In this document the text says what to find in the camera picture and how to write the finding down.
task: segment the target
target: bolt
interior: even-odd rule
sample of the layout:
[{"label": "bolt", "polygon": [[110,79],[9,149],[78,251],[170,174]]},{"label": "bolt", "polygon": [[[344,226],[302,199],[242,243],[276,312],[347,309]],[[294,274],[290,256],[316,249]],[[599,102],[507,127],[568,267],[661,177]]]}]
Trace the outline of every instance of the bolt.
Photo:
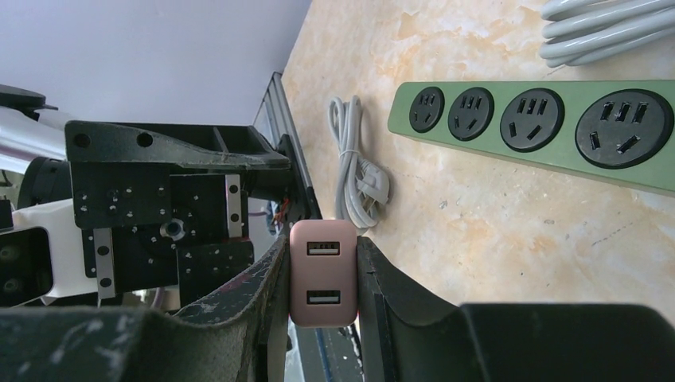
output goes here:
[{"label": "bolt", "polygon": [[111,198],[112,200],[116,201],[117,197],[119,196],[119,191],[116,189],[109,189],[106,193],[107,197]]}]

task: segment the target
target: usb port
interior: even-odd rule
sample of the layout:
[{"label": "usb port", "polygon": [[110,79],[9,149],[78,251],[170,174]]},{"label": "usb port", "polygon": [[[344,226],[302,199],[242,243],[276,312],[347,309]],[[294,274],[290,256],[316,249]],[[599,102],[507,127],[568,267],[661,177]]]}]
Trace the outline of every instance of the usb port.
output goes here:
[{"label": "usb port", "polygon": [[323,241],[323,242],[307,243],[307,254],[310,256],[340,255],[340,242]]},{"label": "usb port", "polygon": [[340,303],[339,290],[308,290],[308,305],[328,305]]}]

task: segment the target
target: beige marble surface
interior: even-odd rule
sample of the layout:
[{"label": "beige marble surface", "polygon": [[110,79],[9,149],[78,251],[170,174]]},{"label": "beige marble surface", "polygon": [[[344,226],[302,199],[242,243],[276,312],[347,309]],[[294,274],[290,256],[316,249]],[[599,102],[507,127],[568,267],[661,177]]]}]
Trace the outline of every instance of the beige marble surface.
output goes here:
[{"label": "beige marble surface", "polygon": [[675,323],[675,198],[387,131],[404,81],[675,79],[672,37],[592,66],[546,67],[543,3],[314,0],[283,84],[319,204],[334,215],[326,107],[359,95],[362,151],[392,180],[368,235],[412,278],[456,304],[636,302]]}]

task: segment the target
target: coiled cable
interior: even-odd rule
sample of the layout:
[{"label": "coiled cable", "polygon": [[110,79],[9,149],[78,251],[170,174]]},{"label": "coiled cable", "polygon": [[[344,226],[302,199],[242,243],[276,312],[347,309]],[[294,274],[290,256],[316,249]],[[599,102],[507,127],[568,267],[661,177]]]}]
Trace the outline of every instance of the coiled cable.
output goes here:
[{"label": "coiled cable", "polygon": [[335,217],[350,220],[359,235],[375,227],[380,219],[377,206],[385,205],[389,194],[387,174],[358,151],[362,115],[357,96],[348,103],[335,97],[328,106],[328,127],[337,143],[340,161]]},{"label": "coiled cable", "polygon": [[550,68],[602,60],[675,34],[675,0],[550,0],[539,50]]}]

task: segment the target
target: white robot part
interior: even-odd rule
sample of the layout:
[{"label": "white robot part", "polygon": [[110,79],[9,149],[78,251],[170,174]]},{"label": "white robot part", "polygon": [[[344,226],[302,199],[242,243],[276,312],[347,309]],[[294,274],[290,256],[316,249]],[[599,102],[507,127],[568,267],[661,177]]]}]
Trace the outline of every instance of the white robot part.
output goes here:
[{"label": "white robot part", "polygon": [[84,273],[82,231],[75,225],[72,199],[35,205],[12,213],[15,228],[43,227],[49,234],[54,285],[45,296],[62,298],[96,292],[96,279]]}]

